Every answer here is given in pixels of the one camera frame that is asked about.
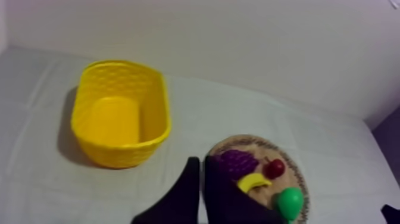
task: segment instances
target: toy fruit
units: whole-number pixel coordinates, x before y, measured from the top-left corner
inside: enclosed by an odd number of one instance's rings
[[[269,179],[275,179],[285,172],[285,164],[282,160],[275,159],[262,168],[262,173]]]
[[[251,188],[263,185],[272,185],[272,183],[260,173],[250,173],[237,182],[237,186],[244,193],[249,192]]]
[[[258,160],[251,153],[239,150],[228,150],[222,153],[218,162],[234,181],[254,172],[258,165]]]
[[[283,190],[277,199],[279,212],[288,221],[293,221],[297,218],[304,204],[304,196],[298,188],[286,188]]]

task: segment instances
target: purple grapes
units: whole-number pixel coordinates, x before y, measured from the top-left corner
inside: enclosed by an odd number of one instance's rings
[[[218,162],[234,181],[253,173],[258,165],[258,160],[251,153],[239,150],[228,150],[222,153]]]

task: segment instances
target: yellow basket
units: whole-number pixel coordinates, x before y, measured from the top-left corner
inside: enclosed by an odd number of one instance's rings
[[[97,164],[137,166],[171,131],[162,75],[128,61],[99,61],[87,67],[78,87],[72,130]]]

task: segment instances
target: white wall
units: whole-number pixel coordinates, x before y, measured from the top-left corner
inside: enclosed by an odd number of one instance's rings
[[[400,103],[400,11],[386,0],[9,0],[11,42],[128,58],[371,125]]]
[[[7,48],[7,27],[5,25],[5,0],[0,0],[0,54]]]

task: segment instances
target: green fruit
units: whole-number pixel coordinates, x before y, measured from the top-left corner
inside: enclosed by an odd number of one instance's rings
[[[298,188],[286,188],[279,194],[277,204],[282,216],[293,221],[303,208],[303,193]]]

